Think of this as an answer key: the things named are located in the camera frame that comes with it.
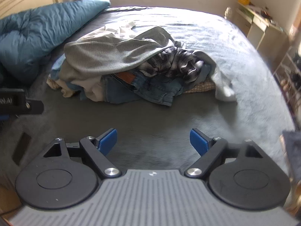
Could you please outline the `grey sweatshirt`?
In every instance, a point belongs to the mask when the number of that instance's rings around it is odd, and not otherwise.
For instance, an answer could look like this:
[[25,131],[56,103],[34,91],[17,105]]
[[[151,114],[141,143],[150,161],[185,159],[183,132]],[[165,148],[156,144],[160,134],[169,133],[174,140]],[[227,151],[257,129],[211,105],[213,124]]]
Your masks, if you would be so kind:
[[59,78],[71,82],[127,71],[174,44],[162,27],[130,39],[100,36],[69,42],[64,47],[65,60]]

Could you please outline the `grey bed sheet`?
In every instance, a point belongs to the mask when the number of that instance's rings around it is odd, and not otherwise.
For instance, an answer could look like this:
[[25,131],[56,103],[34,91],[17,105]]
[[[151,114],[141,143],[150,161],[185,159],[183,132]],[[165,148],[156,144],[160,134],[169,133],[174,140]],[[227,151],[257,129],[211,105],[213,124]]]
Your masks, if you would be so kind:
[[1,182],[57,137],[77,142],[109,128],[120,169],[187,168],[197,160],[190,130],[230,142],[253,140],[287,171],[281,132],[294,127],[267,65],[229,21],[171,8],[109,9],[63,36],[12,87],[41,100],[44,111],[1,123]]

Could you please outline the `white cream garment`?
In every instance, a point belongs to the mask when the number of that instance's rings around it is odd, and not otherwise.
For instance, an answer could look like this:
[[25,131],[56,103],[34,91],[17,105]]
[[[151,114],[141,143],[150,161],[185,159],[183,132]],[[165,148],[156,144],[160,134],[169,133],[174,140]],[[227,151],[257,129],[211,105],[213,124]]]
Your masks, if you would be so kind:
[[195,50],[195,56],[210,65],[211,69],[207,79],[215,84],[215,98],[224,102],[236,102],[236,94],[232,89],[231,80],[220,70],[215,61],[205,52]]

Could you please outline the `light blue garment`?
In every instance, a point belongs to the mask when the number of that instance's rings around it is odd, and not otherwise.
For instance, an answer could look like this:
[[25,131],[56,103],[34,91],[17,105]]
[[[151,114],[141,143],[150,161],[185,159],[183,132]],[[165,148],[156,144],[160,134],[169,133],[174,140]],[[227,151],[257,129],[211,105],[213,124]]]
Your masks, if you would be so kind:
[[59,72],[61,70],[64,60],[65,60],[65,54],[61,55],[52,65],[50,71],[50,78],[52,80],[56,81],[59,78]]

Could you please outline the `beige checked garment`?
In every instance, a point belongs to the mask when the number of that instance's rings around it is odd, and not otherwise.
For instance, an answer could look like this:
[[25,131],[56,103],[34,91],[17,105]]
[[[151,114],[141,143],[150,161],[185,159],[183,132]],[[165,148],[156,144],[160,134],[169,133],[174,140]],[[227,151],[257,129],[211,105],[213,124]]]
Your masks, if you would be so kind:
[[184,93],[202,93],[211,90],[215,90],[215,83],[211,80],[205,80],[199,84],[196,84],[192,89],[185,91]]

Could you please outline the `teal blue duvet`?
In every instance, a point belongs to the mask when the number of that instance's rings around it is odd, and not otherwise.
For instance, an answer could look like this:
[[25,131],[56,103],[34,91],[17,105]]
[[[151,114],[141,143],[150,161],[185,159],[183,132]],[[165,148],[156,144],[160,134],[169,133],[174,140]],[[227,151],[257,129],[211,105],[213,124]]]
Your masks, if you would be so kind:
[[55,3],[1,19],[1,81],[35,80],[40,60],[103,10],[109,0]]

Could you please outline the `blue denim jeans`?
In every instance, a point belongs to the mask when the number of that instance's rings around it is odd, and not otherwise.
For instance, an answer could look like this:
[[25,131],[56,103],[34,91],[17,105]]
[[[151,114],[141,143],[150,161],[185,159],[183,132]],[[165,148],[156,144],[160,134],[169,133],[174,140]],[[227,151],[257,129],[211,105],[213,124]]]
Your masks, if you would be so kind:
[[102,79],[105,102],[122,104],[144,99],[170,107],[174,97],[204,82],[210,69],[210,65],[205,64],[196,81],[189,84],[185,84],[180,77],[168,78],[164,75],[146,77],[137,69],[106,75]]

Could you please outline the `black white plaid shirt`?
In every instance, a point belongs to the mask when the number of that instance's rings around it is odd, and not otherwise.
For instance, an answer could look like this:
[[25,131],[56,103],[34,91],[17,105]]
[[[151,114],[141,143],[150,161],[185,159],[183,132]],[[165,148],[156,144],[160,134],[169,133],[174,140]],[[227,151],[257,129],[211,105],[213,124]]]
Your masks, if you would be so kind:
[[185,83],[191,83],[198,78],[203,66],[204,61],[192,51],[169,47],[143,62],[138,69],[147,77],[180,77]]

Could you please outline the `metal shoe rack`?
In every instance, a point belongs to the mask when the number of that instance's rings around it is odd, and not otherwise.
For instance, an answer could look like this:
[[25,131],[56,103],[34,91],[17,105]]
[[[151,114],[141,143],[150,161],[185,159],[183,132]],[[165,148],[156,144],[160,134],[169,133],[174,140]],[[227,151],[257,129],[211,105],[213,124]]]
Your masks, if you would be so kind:
[[288,48],[273,76],[279,84],[295,125],[300,129],[300,55],[297,47]]

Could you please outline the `white desk with drawers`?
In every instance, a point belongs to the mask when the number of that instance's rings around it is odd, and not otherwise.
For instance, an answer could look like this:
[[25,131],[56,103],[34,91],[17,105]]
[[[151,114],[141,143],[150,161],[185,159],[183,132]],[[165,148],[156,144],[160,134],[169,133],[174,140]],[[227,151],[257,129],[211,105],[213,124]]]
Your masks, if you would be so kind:
[[282,27],[267,21],[254,11],[254,6],[238,3],[234,12],[235,24],[258,53],[267,61],[274,61],[287,38]]

